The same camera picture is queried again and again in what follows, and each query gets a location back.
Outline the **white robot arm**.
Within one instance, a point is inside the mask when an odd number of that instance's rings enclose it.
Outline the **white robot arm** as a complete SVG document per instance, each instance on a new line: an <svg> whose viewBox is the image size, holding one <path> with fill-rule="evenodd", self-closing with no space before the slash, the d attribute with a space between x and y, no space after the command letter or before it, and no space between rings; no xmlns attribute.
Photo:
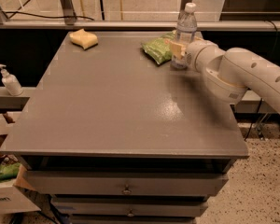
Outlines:
<svg viewBox="0 0 280 224"><path fill-rule="evenodd" d="M280 66L250 50L225 51L203 39L188 45L172 41L170 51L184 58L189 70L200 73L218 99L238 104L250 89L280 115Z"/></svg>

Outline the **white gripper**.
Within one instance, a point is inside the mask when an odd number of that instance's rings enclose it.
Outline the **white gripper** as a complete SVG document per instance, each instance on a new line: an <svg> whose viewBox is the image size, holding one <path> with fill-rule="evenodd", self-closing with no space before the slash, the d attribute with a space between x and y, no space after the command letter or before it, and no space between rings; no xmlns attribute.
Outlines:
<svg viewBox="0 0 280 224"><path fill-rule="evenodd" d="M203 67L216 57L218 45L208 40L196 40L188 46L171 41L170 51L178 59L182 60L186 54L186 62L190 70L201 72Z"/></svg>

